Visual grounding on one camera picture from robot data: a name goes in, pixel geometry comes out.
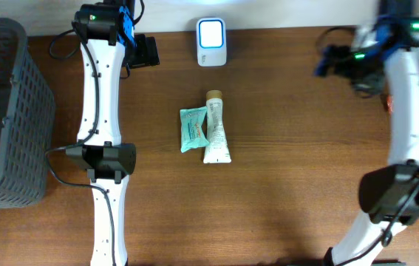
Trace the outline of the white tube with brown cap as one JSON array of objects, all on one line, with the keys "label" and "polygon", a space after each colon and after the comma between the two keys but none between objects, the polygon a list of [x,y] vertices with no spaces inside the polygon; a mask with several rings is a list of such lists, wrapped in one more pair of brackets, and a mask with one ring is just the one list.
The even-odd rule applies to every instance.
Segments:
[{"label": "white tube with brown cap", "polygon": [[223,125],[222,92],[211,90],[206,93],[207,107],[207,138],[209,145],[205,147],[204,164],[230,163],[231,156]]}]

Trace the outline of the teal snack packet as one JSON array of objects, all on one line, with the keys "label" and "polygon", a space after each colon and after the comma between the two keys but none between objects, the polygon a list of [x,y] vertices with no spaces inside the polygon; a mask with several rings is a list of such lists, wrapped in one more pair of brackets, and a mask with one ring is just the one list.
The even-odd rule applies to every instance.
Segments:
[{"label": "teal snack packet", "polygon": [[181,109],[181,148],[182,153],[190,149],[203,148],[209,145],[202,130],[202,124],[205,121],[207,108],[200,107],[195,109]]}]

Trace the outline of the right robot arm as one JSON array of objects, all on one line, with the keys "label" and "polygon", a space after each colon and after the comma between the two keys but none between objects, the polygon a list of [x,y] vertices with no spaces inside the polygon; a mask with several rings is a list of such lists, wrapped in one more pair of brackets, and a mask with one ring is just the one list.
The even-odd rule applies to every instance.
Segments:
[{"label": "right robot arm", "polygon": [[349,46],[317,45],[315,75],[346,78],[363,98],[389,92],[387,165],[365,174],[360,212],[324,265],[373,265],[394,236],[419,219],[419,16],[413,1],[380,1],[375,20],[352,28]]}]

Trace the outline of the orange-brown chocolate bar wrapper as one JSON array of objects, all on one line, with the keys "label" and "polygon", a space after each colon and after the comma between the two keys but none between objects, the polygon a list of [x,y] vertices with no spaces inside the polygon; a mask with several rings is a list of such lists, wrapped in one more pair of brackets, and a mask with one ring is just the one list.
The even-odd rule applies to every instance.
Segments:
[{"label": "orange-brown chocolate bar wrapper", "polygon": [[386,107],[387,107],[388,113],[392,114],[393,113],[393,99],[391,95],[388,95],[386,97]]}]

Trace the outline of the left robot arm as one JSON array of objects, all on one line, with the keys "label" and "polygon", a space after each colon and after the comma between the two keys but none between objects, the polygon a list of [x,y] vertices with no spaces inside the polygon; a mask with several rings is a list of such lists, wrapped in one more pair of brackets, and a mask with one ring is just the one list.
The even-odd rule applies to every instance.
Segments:
[{"label": "left robot arm", "polygon": [[84,4],[72,27],[84,63],[84,101],[77,143],[66,150],[87,175],[94,202],[91,265],[127,265],[125,198],[136,165],[136,147],[123,143],[119,125],[122,71],[159,64],[156,41],[134,28],[136,2]]}]

